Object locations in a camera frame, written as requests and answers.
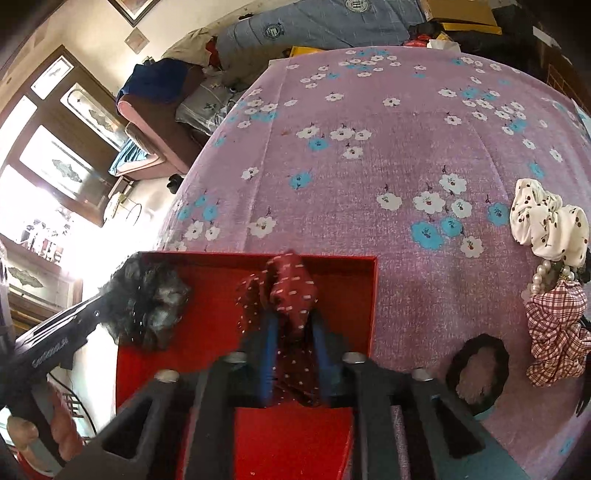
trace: finger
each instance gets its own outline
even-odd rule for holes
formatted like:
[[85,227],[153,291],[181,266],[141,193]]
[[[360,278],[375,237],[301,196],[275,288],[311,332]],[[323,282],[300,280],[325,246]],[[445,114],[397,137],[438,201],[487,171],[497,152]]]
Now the finger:
[[28,446],[39,438],[39,431],[30,421],[18,417],[8,417],[7,431],[19,452],[25,451]]

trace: logo patch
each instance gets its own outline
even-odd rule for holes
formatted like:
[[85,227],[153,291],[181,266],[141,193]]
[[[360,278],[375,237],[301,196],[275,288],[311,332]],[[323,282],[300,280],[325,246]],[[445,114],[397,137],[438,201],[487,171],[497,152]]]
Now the logo patch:
[[265,28],[265,36],[269,40],[275,40],[285,33],[283,26],[280,23],[272,23]]
[[366,12],[369,8],[369,1],[368,0],[347,0],[345,2],[345,6],[355,12],[357,14],[362,14]]

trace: red box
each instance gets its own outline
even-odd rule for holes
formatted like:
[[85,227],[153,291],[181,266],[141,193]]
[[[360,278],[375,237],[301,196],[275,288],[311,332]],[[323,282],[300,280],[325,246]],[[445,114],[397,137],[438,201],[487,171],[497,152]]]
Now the red box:
[[[236,287],[260,272],[273,255],[149,252],[173,264],[193,289],[165,352],[119,347],[116,405],[119,407],[161,369],[203,369],[238,347],[240,310]],[[317,308],[327,327],[341,333],[353,351],[369,355],[377,292],[375,257],[303,256],[318,288]],[[339,480],[352,441],[348,408],[307,408],[295,401],[263,410],[236,412],[236,480]]]

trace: red plaid fabric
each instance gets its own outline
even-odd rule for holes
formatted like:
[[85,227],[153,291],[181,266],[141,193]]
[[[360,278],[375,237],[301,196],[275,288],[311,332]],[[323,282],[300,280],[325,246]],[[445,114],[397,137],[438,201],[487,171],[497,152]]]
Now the red plaid fabric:
[[534,385],[547,387],[584,373],[591,333],[579,320],[586,308],[587,295],[577,281],[560,279],[554,290],[530,298],[525,310],[535,361],[526,373]]

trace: cardboard box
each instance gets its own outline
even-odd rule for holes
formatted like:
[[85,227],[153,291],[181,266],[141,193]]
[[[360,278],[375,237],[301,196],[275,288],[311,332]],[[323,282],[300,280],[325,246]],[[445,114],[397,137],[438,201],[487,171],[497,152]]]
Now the cardboard box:
[[496,27],[488,4],[474,0],[421,0],[427,21],[471,23]]

